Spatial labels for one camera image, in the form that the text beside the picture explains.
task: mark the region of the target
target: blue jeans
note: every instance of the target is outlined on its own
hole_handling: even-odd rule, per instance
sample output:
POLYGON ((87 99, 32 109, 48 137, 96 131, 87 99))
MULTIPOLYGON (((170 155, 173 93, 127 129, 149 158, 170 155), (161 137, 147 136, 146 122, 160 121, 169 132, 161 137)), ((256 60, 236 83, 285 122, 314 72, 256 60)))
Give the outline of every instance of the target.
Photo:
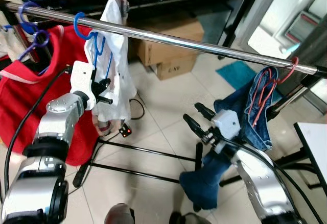
MULTIPOLYGON (((272 72, 272 78, 278 78, 278 71, 276 68, 269 67, 272 72)), ((214 107, 216 113, 221 109, 231 109, 235 111, 238 115, 241 132, 238 135, 238 138, 242 141, 249 143, 259 150, 271 149, 272 143, 270 141, 269 132, 267 128, 267 117, 266 110, 270 107, 272 102, 272 95, 267 99, 264 108, 259 116, 259 119, 256 123, 256 126, 252 127, 253 121, 258 113, 260 107, 258 106, 260 93, 262 88, 267 84, 269 80, 268 73, 265 73, 261 78, 261 83, 255 97, 252 110, 249 114, 249 108, 252 102, 253 95, 255 93, 256 87, 259 82, 261 74, 267 68, 262 69, 249 83, 244 85, 241 89, 235 91, 233 94, 226 97, 224 100, 216 100, 214 102, 214 107)), ((266 97, 269 93, 272 83, 265 88, 263 97, 266 97)))
MULTIPOLYGON (((221 109, 231 109, 237 113, 241 125, 241 132, 238 135, 238 139, 260 150, 266 150, 272 147, 266 118, 266 110, 271 105, 272 96, 267 99, 256 126, 254 126, 254 128, 252 127, 253 121, 259 110, 258 100, 261 90, 269 80, 267 73, 261 79, 250 114, 248 112, 259 78, 265 70, 266 68, 261 70, 248 84, 235 91, 224 100, 216 100, 214 102, 217 113, 221 109)), ((271 68, 271 70, 272 77, 277 79, 277 69, 271 68)), ((272 84, 266 87, 263 97, 270 91, 271 86, 272 84)), ((231 163, 230 159, 223 153, 216 154, 214 151, 210 151, 203 157, 202 162, 203 167, 201 169, 183 172, 180 174, 179 181, 186 195, 193 203, 200 206, 202 209, 209 210, 217 207, 218 184, 221 176, 230 167, 231 163)))

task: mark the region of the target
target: clothes rack leg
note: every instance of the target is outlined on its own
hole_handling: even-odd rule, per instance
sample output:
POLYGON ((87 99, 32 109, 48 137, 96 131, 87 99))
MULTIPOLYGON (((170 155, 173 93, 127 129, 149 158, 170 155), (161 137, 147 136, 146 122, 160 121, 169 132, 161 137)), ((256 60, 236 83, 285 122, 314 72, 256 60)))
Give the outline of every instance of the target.
POLYGON ((307 185, 309 189, 315 189, 315 188, 318 188, 318 187, 321 187, 321 184, 320 183, 317 183, 317 184, 312 184, 312 185, 307 185))
POLYGON ((201 163, 202 163, 201 159, 202 159, 202 151, 203 151, 203 145, 202 145, 201 142, 199 142, 196 145, 196 158, 193 159, 193 158, 188 158, 188 157, 184 157, 184 156, 180 156, 180 155, 172 155, 172 154, 167 154, 167 153, 163 153, 163 152, 159 152, 159 151, 149 150, 149 149, 146 149, 146 148, 140 148, 140 147, 130 146, 130 145, 126 145, 126 144, 120 144, 120 143, 115 143, 115 142, 110 142, 110 141, 98 140, 97 144, 94 147, 92 157, 85 164, 81 165, 81 167, 77 171, 77 173, 76 173, 76 175, 74 177, 74 180, 73 180, 73 186, 74 187, 78 188, 78 187, 80 187, 82 185, 82 182, 83 182, 83 179, 84 179, 84 176, 85 176, 85 173, 86 173, 86 170, 87 170, 88 167, 98 167, 98 168, 104 168, 104 169, 111 169, 111 170, 115 170, 115 171, 130 173, 130 174, 133 174, 133 175, 150 177, 150 178, 163 180, 163 181, 168 181, 168 182, 173 182, 173 183, 179 183, 179 180, 176 180, 176 179, 166 178, 166 177, 162 177, 162 176, 156 176, 156 175, 148 174, 146 172, 140 172, 140 171, 135 171, 135 170, 123 169, 123 168, 119 168, 119 167, 113 167, 113 166, 109 166, 109 165, 94 163, 93 158, 95 157, 95 155, 94 155, 95 150, 99 146, 99 144, 102 144, 102 143, 113 145, 113 146, 118 146, 118 147, 123 147, 123 148, 129 148, 129 149, 132 149, 132 150, 143 151, 143 152, 147 152, 147 153, 151 153, 151 154, 157 154, 157 155, 161 155, 161 156, 166 156, 166 157, 177 158, 177 159, 181 159, 181 160, 195 162, 195 169, 197 170, 197 169, 201 168, 201 163))
POLYGON ((234 183, 234 182, 238 182, 239 180, 241 180, 242 178, 240 176, 236 176, 236 177, 232 177, 232 178, 229 178, 227 180, 224 180, 224 181, 221 181, 219 183, 219 186, 223 187, 223 186, 226 186, 230 183, 234 183))
POLYGON ((304 147, 301 147, 300 151, 297 151, 296 153, 290 154, 285 157, 281 157, 280 159, 276 160, 275 163, 278 164, 279 166, 286 167, 307 158, 308 155, 305 152, 304 147))
MULTIPOLYGON (((201 142, 196 144, 196 151, 195 151, 195 170, 199 170, 202 167, 202 153, 203 153, 203 144, 201 142)), ((193 204, 193 210, 195 212, 199 212, 201 207, 193 204)))

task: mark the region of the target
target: chrome bar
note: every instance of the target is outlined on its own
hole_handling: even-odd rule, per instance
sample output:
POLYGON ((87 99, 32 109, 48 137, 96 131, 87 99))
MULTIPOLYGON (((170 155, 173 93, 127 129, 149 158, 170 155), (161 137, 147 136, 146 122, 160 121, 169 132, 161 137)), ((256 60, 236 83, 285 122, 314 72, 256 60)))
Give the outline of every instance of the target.
POLYGON ((303 95, 307 91, 307 87, 302 84, 296 86, 290 93, 283 97, 279 102, 272 106, 274 112, 280 112, 284 107, 292 103, 295 99, 303 95))
MULTIPOLYGON (((8 10, 17 12, 18 8, 22 6, 21 4, 7 3, 6 7, 8 10)), ((56 20, 60 22, 74 22, 74 15, 68 13, 62 13, 53 10, 47 10, 38 7, 26 7, 25 14, 38 16, 46 19, 56 20)), ((122 26, 119 24, 108 23, 104 21, 94 20, 90 18, 79 18, 78 25, 91 27, 97 30, 122 34, 127 37, 153 41, 162 44, 171 44, 179 47, 194 49, 200 52, 216 54, 223 57, 229 57, 234 59, 240 59, 248 62, 281 67, 286 69, 291 69, 293 63, 290 60, 283 60, 275 57, 262 56, 259 54, 248 53, 244 51, 239 51, 232 48, 217 46, 213 44, 206 44, 198 41, 187 40, 182 38, 177 38, 165 34, 153 33, 150 31, 134 29, 127 26, 122 26)), ((298 64, 295 68, 296 71, 306 73, 306 74, 315 74, 317 72, 317 67, 311 65, 302 65, 298 64)))

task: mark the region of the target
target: white table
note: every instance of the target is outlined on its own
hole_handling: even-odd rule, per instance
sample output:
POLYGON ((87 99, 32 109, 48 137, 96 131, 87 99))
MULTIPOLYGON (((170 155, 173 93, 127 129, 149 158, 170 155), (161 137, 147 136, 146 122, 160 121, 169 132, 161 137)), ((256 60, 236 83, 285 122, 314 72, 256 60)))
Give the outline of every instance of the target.
POLYGON ((327 125, 297 122, 294 127, 327 195, 327 125))

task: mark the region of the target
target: blue hanger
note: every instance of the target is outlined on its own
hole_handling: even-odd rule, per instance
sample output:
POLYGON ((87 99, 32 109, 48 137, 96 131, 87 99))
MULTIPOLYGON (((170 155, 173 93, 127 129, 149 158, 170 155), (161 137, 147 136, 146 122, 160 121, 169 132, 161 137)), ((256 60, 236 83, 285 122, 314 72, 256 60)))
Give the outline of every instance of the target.
POLYGON ((108 78, 108 75, 109 75, 111 60, 112 60, 112 52, 110 52, 110 58, 109 58, 109 64, 108 64, 108 68, 107 68, 106 78, 108 78))
MULTIPOLYGON (((33 43, 18 57, 19 61, 21 61, 23 57, 26 56, 33 48, 35 47, 42 48, 47 46, 50 39, 49 33, 47 31, 39 30, 36 24, 32 22, 28 22, 24 19, 23 11, 25 7, 29 7, 29 6, 39 7, 39 5, 34 2, 26 2, 23 4, 23 6, 19 7, 18 12, 19 12, 20 20, 22 21, 21 26, 23 27, 24 30, 26 30, 27 33, 34 34, 34 40, 33 43), (38 43, 37 36, 41 34, 45 36, 45 40, 43 43, 38 43)), ((45 68, 43 71, 41 71, 38 75, 43 74, 44 72, 46 72, 47 69, 48 67, 45 68)))
POLYGON ((94 67, 96 68, 97 67, 97 59, 98 59, 98 56, 102 55, 102 52, 103 52, 103 48, 104 48, 104 43, 106 41, 106 38, 103 37, 102 39, 102 44, 101 44, 101 51, 99 51, 98 49, 98 45, 97 45, 97 38, 98 38, 98 32, 91 32, 88 36, 84 36, 82 35, 79 31, 78 31, 78 28, 77 28, 77 21, 78 21, 78 18, 79 17, 84 17, 85 14, 83 12, 79 12, 76 14, 75 18, 74 18, 74 30, 75 30, 75 33, 78 37, 80 37, 81 39, 84 39, 84 40, 89 40, 91 39, 92 37, 94 37, 94 46, 96 48, 96 53, 95 53, 95 57, 94 57, 94 67))

